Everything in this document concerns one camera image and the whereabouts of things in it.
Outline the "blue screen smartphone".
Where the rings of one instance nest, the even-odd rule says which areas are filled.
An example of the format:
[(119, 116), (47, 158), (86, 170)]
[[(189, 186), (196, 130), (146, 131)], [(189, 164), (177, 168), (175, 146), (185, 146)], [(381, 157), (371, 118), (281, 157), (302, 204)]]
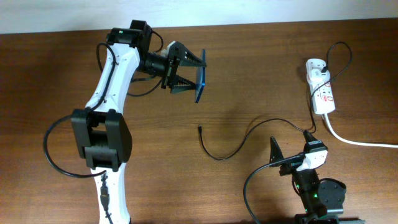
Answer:
[(201, 59), (202, 59), (202, 62), (204, 63), (204, 66), (197, 68), (195, 103), (199, 103), (199, 100), (200, 100), (203, 90), (205, 88), (205, 81), (206, 81), (206, 50), (205, 49), (203, 49), (201, 52)]

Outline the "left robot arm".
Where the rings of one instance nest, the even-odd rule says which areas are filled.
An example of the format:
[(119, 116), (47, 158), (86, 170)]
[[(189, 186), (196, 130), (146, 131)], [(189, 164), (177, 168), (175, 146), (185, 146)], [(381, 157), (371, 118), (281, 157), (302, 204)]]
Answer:
[(134, 72), (160, 77), (171, 93), (195, 91), (200, 100), (205, 87), (206, 52), (194, 55), (173, 41), (160, 54), (150, 52), (154, 31), (145, 21), (133, 20), (127, 29), (113, 28), (106, 37), (106, 63), (85, 109), (72, 113), (78, 153), (94, 177), (100, 223), (130, 223), (124, 173), (132, 152), (132, 136), (123, 117)]

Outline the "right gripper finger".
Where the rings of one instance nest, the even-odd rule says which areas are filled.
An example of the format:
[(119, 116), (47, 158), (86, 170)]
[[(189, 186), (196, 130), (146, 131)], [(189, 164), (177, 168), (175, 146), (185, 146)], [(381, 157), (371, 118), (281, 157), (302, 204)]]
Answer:
[(271, 145), (271, 151), (270, 151), (269, 162), (274, 165), (282, 165), (284, 156), (276, 141), (276, 138), (273, 136), (270, 137), (270, 145)]
[(307, 143), (317, 141), (317, 138), (315, 138), (308, 130), (305, 130), (303, 135)]

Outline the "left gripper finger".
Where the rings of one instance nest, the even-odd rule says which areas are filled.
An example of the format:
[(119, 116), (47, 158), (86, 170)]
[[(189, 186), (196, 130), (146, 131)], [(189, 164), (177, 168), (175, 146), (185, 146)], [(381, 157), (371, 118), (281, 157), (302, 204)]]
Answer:
[(205, 60), (194, 55), (181, 42), (172, 44), (172, 59), (183, 67), (206, 67)]
[(183, 91), (195, 90), (197, 84), (179, 75), (175, 75), (170, 81), (171, 94), (181, 93)]

